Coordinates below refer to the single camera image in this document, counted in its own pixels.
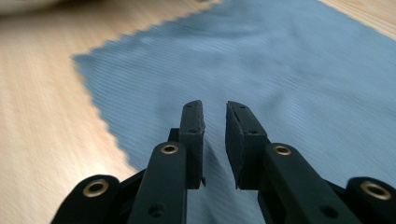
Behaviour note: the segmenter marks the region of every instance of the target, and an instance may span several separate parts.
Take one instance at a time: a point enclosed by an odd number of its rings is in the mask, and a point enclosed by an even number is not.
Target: hole
[[[90,186],[90,191],[94,192],[94,191],[98,191],[102,188],[103,188],[102,183],[96,183],[96,184],[93,184],[92,186]]]
[[[326,217],[330,217],[330,218],[337,218],[338,217],[338,213],[337,211],[335,211],[335,209],[333,209],[332,207],[330,207],[329,205],[325,205],[325,206],[321,206],[319,208],[320,212],[323,213]]]
[[[384,190],[375,188],[373,186],[369,186],[368,190],[370,190],[372,193],[377,194],[377,195],[381,195],[381,196],[385,195],[385,191]]]
[[[282,155],[282,156],[289,156],[291,154],[290,149],[286,147],[276,147],[275,151],[277,154]]]
[[[384,189],[371,181],[364,181],[361,183],[361,188],[364,192],[379,200],[389,200],[392,197],[387,189]]]
[[[154,203],[149,207],[148,213],[152,217],[161,217],[165,213],[165,205],[163,203]]]
[[[82,193],[84,194],[84,196],[88,198],[93,198],[105,193],[107,189],[108,189],[107,181],[105,181],[104,179],[97,179],[89,183],[84,188]]]
[[[175,145],[166,145],[161,148],[161,152],[164,154],[173,154],[178,151],[178,147]]]

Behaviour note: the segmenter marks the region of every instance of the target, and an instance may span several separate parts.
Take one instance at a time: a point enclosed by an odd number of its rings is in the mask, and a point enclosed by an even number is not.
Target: wooden table
[[[395,1],[324,2],[396,39]],[[48,223],[85,177],[135,173],[71,55],[216,3],[102,0],[0,17],[0,223]]]

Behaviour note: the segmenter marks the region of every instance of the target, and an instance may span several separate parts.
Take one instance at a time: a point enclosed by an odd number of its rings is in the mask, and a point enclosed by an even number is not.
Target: black plastic part
[[[204,112],[201,101],[183,106],[178,142],[187,149],[187,187],[198,189],[203,179]]]
[[[259,190],[258,201],[266,224],[283,224],[286,210],[276,193]]]
[[[178,130],[177,128],[172,128],[169,131],[168,142],[178,142]]]
[[[106,191],[99,196],[85,196],[84,189],[95,181],[106,182]],[[100,184],[92,186],[91,192],[96,192],[102,187]],[[67,196],[51,223],[109,223],[119,210],[116,202],[119,189],[120,182],[113,176],[88,177],[79,182]]]
[[[237,188],[259,188],[259,157],[269,143],[267,133],[250,109],[246,105],[228,102],[225,146]]]
[[[125,223],[134,207],[134,198],[139,190],[145,170],[129,177],[120,183],[120,191],[117,195],[119,204],[121,204],[120,211],[117,216],[113,218],[111,223]]]
[[[262,166],[286,210],[286,223],[360,223],[294,148],[271,144]]]
[[[154,148],[127,223],[186,223],[186,158],[177,142]]]
[[[336,193],[341,200],[345,199],[345,193],[346,193],[345,189],[341,188],[338,185],[335,185],[334,183],[332,183],[330,181],[327,181],[327,180],[325,180],[325,181],[329,185],[329,187],[332,188],[332,191],[334,191],[334,193]]]
[[[362,223],[396,223],[396,190],[382,181],[352,178],[347,183],[345,198]]]

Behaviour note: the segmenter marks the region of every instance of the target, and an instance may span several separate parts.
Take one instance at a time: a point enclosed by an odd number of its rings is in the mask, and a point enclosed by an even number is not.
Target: light wooden surface
[[[396,40],[396,0],[320,0]]]
[[[394,1],[342,2],[326,0],[395,38],[396,13],[383,14]],[[48,223],[85,177],[135,173],[70,56],[212,4],[103,0],[0,17],[0,223]]]

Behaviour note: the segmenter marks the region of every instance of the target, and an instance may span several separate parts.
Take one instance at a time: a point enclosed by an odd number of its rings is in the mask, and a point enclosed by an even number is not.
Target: microfiber cloth
[[[202,100],[206,188],[188,223],[263,223],[257,191],[235,189],[227,101],[250,107],[272,142],[296,147],[325,179],[396,187],[396,42],[309,0],[226,0],[75,57],[92,100],[137,170]]]

